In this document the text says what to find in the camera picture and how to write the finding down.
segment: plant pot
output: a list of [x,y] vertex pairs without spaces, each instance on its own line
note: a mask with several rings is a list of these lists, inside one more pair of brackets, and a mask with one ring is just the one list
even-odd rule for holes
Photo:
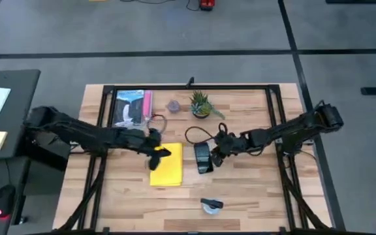
[[193,114],[196,118],[198,118],[198,119],[204,119],[204,118],[206,118],[206,117],[208,117],[210,114],[207,114],[207,115],[205,115],[205,116],[199,116],[199,115],[196,115],[196,114]]

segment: cable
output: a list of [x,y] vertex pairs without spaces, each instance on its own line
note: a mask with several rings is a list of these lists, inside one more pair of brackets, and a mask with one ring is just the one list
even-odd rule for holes
[[155,121],[155,118],[156,118],[156,117],[161,117],[162,120],[163,120],[163,127],[162,127],[162,129],[159,131],[159,133],[162,134],[162,133],[166,130],[166,126],[168,125],[168,120],[167,120],[166,117],[164,117],[162,114],[153,114],[153,115],[150,117],[149,121],[146,123],[146,127],[147,127],[148,129],[150,129],[150,123],[151,123],[152,121]]
[[313,154],[311,154],[311,153],[309,153],[309,152],[306,152],[306,151],[302,151],[302,150],[300,150],[299,152],[300,152],[300,153],[305,153],[305,154],[307,154],[308,156],[311,156],[312,158],[314,158],[315,161],[317,161],[316,156],[314,156]]
[[[188,139],[188,136],[187,136],[188,131],[191,130],[191,129],[198,129],[198,130],[201,130],[201,131],[203,131],[204,133],[206,133],[206,134],[209,136],[209,138],[208,138],[208,139],[205,139],[205,140],[203,140],[203,141],[199,141],[199,142],[192,142],[192,141],[190,141],[190,140]],[[214,139],[214,136],[212,136],[208,131],[204,130],[204,129],[201,128],[201,127],[192,126],[192,127],[189,127],[189,128],[185,131],[185,139],[186,139],[187,142],[190,143],[190,144],[199,144],[199,143],[204,143],[204,142],[207,142],[207,141],[209,141],[209,140]]]
[[77,144],[77,145],[71,145],[72,147],[70,148],[70,150],[72,151],[72,150],[74,150],[74,149],[76,149],[78,146],[81,146],[80,144]]
[[[130,3],[130,2],[136,1],[138,3],[158,5],[158,4],[163,4],[163,3],[167,3],[167,2],[171,2],[171,1],[176,1],[176,0],[164,0],[164,1],[160,1],[160,2],[148,2],[148,1],[142,1],[142,0],[120,0],[120,1],[122,1],[124,3]],[[188,0],[185,8],[188,9],[188,10],[192,10],[192,11],[199,11],[200,10],[200,0],[198,0],[198,8],[197,9],[190,8],[189,7],[190,4],[191,4],[191,0]]]
[[282,156],[282,161],[284,162],[284,166],[285,166],[285,158],[284,157],[286,157],[286,156],[288,156],[288,155],[284,154],[284,156]]
[[11,183],[11,172],[10,172],[10,167],[8,166],[8,162],[7,162],[7,160],[4,159],[4,161],[5,161],[5,165],[7,166],[8,182],[9,182],[10,184],[12,184],[12,183]]
[[57,141],[57,140],[59,140],[59,137],[58,137],[58,136],[53,137],[52,140],[49,142],[48,145],[53,144],[53,143],[54,143],[55,141]]
[[258,157],[259,155],[262,154],[262,152],[264,151],[264,149],[265,149],[265,147],[263,147],[263,148],[259,151],[258,154],[252,154],[252,153],[254,153],[254,151],[250,151],[250,152],[246,152],[246,153],[249,154],[249,155],[252,156],[252,157]]
[[311,154],[311,153],[308,153],[308,152],[306,152],[306,151],[302,151],[302,150],[300,150],[300,153],[305,153],[305,154],[307,154],[308,156],[311,156],[311,157],[313,157],[314,158],[314,160],[315,161],[317,161],[317,158],[316,158],[316,156],[314,156],[313,154]]
[[176,1],[176,0],[164,0],[164,1],[160,1],[160,2],[148,2],[148,1],[141,1],[141,0],[120,0],[120,1],[127,2],[127,3],[132,2],[132,1],[136,1],[136,2],[139,2],[139,3],[157,5],[157,4],[167,3],[167,2],[170,2],[170,1]]
[[198,0],[198,8],[197,9],[192,9],[192,8],[189,8],[189,4],[191,3],[191,0],[188,0],[188,3],[187,5],[185,6],[186,9],[188,10],[192,10],[192,11],[199,11],[200,10],[200,0]]
[[69,155],[71,155],[71,154],[84,154],[84,153],[88,153],[88,151],[70,152]]

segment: computer mouse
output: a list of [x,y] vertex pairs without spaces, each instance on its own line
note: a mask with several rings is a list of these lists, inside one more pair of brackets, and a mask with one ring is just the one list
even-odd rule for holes
[[0,188],[0,218],[11,214],[14,207],[16,188],[13,185],[6,185]]

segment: small metal object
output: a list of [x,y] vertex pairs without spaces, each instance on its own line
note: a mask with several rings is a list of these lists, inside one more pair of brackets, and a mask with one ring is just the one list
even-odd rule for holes
[[201,198],[202,209],[210,215],[215,215],[223,209],[224,204],[215,199]]
[[303,142],[304,145],[313,145],[314,144],[314,140],[313,139],[309,139],[309,140],[306,140]]
[[110,233],[110,227],[104,227],[102,229],[102,235],[108,235]]
[[22,224],[24,224],[25,222],[27,222],[28,220],[29,220],[28,217],[26,217],[26,216],[21,216],[21,217],[20,217],[20,221],[18,222],[18,224],[19,224],[19,225],[22,225]]
[[188,80],[187,85],[185,85],[185,88],[186,88],[186,89],[191,88],[191,85],[192,85],[194,82],[195,82],[194,77],[191,77],[191,78]]
[[169,112],[176,114],[181,110],[181,106],[178,101],[169,101],[169,103],[166,106],[169,110]]

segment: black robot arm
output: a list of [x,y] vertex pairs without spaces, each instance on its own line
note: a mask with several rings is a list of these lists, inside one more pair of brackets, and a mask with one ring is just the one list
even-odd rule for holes
[[274,140],[282,141],[282,150],[286,154],[295,154],[302,143],[320,133],[330,133],[343,126],[342,118],[336,107],[320,102],[312,111],[269,129],[253,129],[240,133],[228,133],[224,123],[219,124],[219,132],[214,136],[217,147],[211,151],[211,159],[221,166],[224,158],[239,153],[261,154],[263,149]]
[[170,155],[167,149],[156,150],[161,145],[161,134],[156,129],[149,129],[149,135],[137,129],[125,127],[97,127],[71,118],[53,107],[34,108],[27,121],[29,132],[54,133],[65,143],[77,142],[81,148],[94,155],[106,155],[108,149],[121,148],[133,150],[151,156],[149,167],[155,170],[160,158]]

